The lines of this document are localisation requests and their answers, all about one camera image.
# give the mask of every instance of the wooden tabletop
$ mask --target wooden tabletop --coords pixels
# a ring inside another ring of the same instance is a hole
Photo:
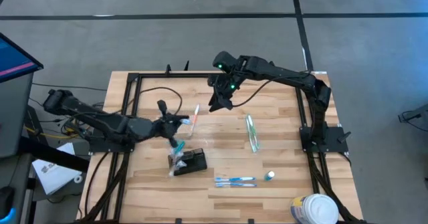
[[[127,75],[128,72],[112,72],[105,111],[121,108]],[[326,74],[316,74],[316,77],[330,85]],[[263,83],[246,80],[235,92],[233,103],[243,102]],[[248,219],[255,219],[256,223],[295,222],[290,214],[290,201],[310,195],[313,190],[298,134],[301,123],[293,87],[272,82],[242,107],[209,113],[208,101],[213,90],[206,79],[150,78],[142,81],[141,89],[157,86],[180,93],[183,97],[180,113],[192,114],[195,106],[201,105],[193,137],[186,139],[187,126],[181,127],[176,137],[185,139],[185,150],[203,148],[208,169],[169,177],[167,141],[155,138],[137,144],[130,155],[121,223],[172,223],[176,218],[182,218],[183,223],[246,223]],[[179,105],[179,98],[168,90],[145,92],[140,97],[138,116],[158,118],[156,102],[160,99],[167,103],[170,112]],[[304,105],[309,116],[306,100]],[[251,114],[261,142],[261,150],[256,154],[249,145],[246,114]],[[333,99],[326,121],[331,126],[338,124]],[[91,158],[88,177],[92,176],[102,155]],[[355,217],[362,218],[349,163],[339,154],[327,154],[326,158],[334,192]],[[90,207],[106,188],[110,159],[111,154],[96,173],[89,196]],[[265,182],[263,176],[268,171],[274,171],[275,177]],[[257,187],[215,188],[214,177],[256,177]],[[89,179],[80,202],[82,210]],[[115,199],[116,193],[113,193],[110,218]]]

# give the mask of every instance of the white container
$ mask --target white container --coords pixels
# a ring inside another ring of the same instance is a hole
[[[296,197],[290,210],[300,224],[335,224],[339,219],[336,203],[329,196],[322,194]]]

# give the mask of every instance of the monitor screen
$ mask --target monitor screen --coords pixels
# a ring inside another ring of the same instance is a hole
[[[0,36],[0,82],[34,72],[40,65],[9,39]]]

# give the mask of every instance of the concrete floor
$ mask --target concrete floor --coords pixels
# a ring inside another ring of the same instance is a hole
[[[428,12],[428,0],[300,0],[303,13]],[[293,13],[292,0],[4,0],[0,15]],[[428,133],[397,114],[428,103],[428,19],[305,19],[314,69],[327,71],[348,145],[364,218],[428,219]],[[221,50],[305,70],[298,26],[283,19],[0,21],[0,31],[45,65],[34,82],[107,88],[114,70],[211,70]],[[34,86],[42,102],[49,88]],[[89,103],[103,92],[73,90]],[[40,119],[51,116],[39,106]],[[72,221],[78,197],[40,202],[36,223]]]

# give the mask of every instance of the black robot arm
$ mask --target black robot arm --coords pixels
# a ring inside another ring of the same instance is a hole
[[[210,112],[221,108],[232,109],[231,98],[244,80],[269,80],[301,89],[309,102],[313,123],[310,130],[310,140],[323,144],[328,129],[325,122],[326,110],[330,101],[331,89],[315,76],[306,72],[295,72],[280,68],[273,62],[268,62],[255,56],[240,56],[235,59],[226,51],[219,53],[213,62],[224,74],[210,76],[208,84],[213,86],[214,93],[209,105]]]
[[[179,116],[167,112],[163,100],[158,101],[162,117],[152,122],[146,118],[125,116],[118,113],[107,113],[91,105],[79,101],[68,90],[50,90],[49,96],[43,103],[46,112],[55,115],[68,115],[76,120],[99,130],[104,138],[119,145],[134,144],[149,138],[161,136],[170,140],[173,147],[177,142],[173,138],[183,119],[189,116]]]

